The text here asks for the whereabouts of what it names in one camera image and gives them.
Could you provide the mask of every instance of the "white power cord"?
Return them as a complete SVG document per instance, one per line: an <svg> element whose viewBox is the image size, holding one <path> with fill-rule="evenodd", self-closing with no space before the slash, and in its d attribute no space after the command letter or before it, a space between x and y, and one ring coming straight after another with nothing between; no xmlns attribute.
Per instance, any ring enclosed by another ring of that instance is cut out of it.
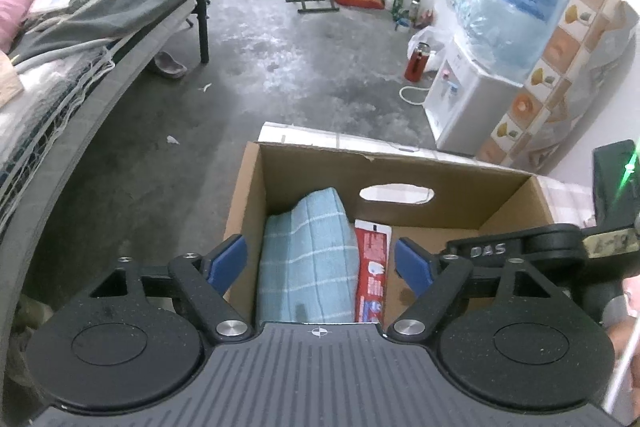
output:
<svg viewBox="0 0 640 427"><path fill-rule="evenodd" d="M631 366L631 360L636 353L636 348L638 347L639 341L640 314L638 315L638 317L636 317L636 321L634 322L634 329L631 332L631 337L629 338L628 343L626 343L625 351L622 353L622 357L620 358L620 362L618 362L616 370L613 372L613 376L611 377L611 381L609 382L609 387L607 388L607 392L602 402L602 408L608 414L611 414L613 411L613 406L618 399L618 395L620 394L622 384L624 383L626 374L629 371L629 367Z"/></svg>
<svg viewBox="0 0 640 427"><path fill-rule="evenodd" d="M402 94L402 92L405 90L418 90L419 92L428 92L429 88L419 88L418 86L405 86L404 88L400 88L400 91L398 92L398 95L400 95L400 98L404 100L404 102L411 104L412 106L421 106L424 104L424 100L427 100L427 98L424 97L424 100L422 102L412 102Z"/></svg>

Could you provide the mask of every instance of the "folded towel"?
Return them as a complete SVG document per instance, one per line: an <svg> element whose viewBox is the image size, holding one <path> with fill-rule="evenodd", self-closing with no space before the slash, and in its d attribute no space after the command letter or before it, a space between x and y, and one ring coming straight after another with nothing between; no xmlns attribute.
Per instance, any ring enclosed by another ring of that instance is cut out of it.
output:
<svg viewBox="0 0 640 427"><path fill-rule="evenodd" d="M257 323L354 321L358 244L334 188L270 216L258 275Z"/></svg>

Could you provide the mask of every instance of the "red package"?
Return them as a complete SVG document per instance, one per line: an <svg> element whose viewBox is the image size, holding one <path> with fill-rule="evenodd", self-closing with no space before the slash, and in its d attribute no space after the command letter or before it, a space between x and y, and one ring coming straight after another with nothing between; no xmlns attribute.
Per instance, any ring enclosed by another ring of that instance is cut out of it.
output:
<svg viewBox="0 0 640 427"><path fill-rule="evenodd" d="M356 322L382 323L391 227L357 219L355 230L360 254Z"/></svg>

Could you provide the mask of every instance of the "black circular disc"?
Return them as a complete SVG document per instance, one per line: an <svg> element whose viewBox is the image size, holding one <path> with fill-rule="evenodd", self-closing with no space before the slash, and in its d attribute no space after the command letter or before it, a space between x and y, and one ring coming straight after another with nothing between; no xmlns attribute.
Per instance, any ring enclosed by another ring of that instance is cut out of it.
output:
<svg viewBox="0 0 640 427"><path fill-rule="evenodd" d="M200 336L187 320L149 305L110 298L89 312L62 309L27 347L31 376L53 400L94 412L127 410L171 393L200 360Z"/></svg>
<svg viewBox="0 0 640 427"><path fill-rule="evenodd" d="M445 328L440 359L461 386L519 410L561 410L607 384L614 354L606 333L579 309L519 298L462 315Z"/></svg>

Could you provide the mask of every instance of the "gray floor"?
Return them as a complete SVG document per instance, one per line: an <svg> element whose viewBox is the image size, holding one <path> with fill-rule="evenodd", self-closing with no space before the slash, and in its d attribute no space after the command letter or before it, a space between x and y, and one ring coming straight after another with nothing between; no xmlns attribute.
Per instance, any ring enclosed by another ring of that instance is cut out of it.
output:
<svg viewBox="0 0 640 427"><path fill-rule="evenodd" d="M210 63L198 64L197 32L184 30L165 49L190 73L178 82L143 73L128 89L51 214L29 295L57 308L117 256L151 264L209 251L245 143L265 121L433 147L422 109L398 97L408 36L388 13L210 1Z"/></svg>

